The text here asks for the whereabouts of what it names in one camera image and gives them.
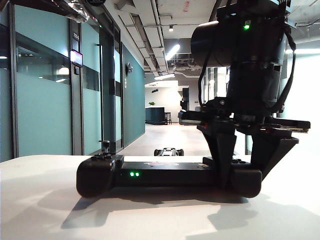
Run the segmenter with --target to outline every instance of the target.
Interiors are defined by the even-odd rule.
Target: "window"
[[[70,60],[64,55],[16,33],[17,72],[70,84]]]

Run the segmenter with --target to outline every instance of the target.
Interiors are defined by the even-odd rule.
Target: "glass wall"
[[[101,149],[101,93],[99,27],[88,23],[82,30],[82,86],[83,86],[83,128],[84,154],[89,155]]]
[[[0,162],[13,158],[10,44],[7,9],[0,12]]]
[[[114,80],[116,81],[116,88],[117,85],[121,88],[121,73],[120,73],[120,53],[119,50],[114,49]],[[121,106],[121,91],[116,92],[115,96],[115,140],[119,141],[122,138],[122,106]]]
[[[19,156],[72,154],[68,20],[15,6]]]

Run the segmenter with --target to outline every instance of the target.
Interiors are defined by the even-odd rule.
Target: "table surface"
[[[75,187],[76,171],[87,158],[34,155],[0,163],[1,239],[320,239],[319,159],[286,157],[251,199],[208,187],[116,187],[103,198],[84,199]]]

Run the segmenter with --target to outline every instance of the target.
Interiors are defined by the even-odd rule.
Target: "teal wall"
[[[81,24],[83,65],[100,72],[99,33],[88,23]]]
[[[55,13],[14,6],[15,30],[65,56],[69,55],[68,19]]]
[[[128,63],[133,66],[132,73],[124,74],[127,87],[123,87],[123,137],[124,146],[127,146],[145,132],[145,76],[143,68],[125,46],[122,62],[123,68]]]
[[[101,96],[99,91],[83,89],[84,154],[101,149]]]
[[[12,159],[10,72],[0,68],[0,162]]]
[[[72,154],[70,85],[17,72],[19,156]]]
[[[99,33],[88,23],[81,24],[81,52],[83,65],[100,72]],[[88,82],[99,82],[93,76],[86,76]],[[89,155],[101,149],[101,93],[99,90],[84,88],[83,92],[83,130],[84,154]]]

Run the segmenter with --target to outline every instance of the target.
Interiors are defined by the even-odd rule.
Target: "reception desk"
[[[145,108],[145,123],[153,125],[165,125],[165,107],[149,106]]]

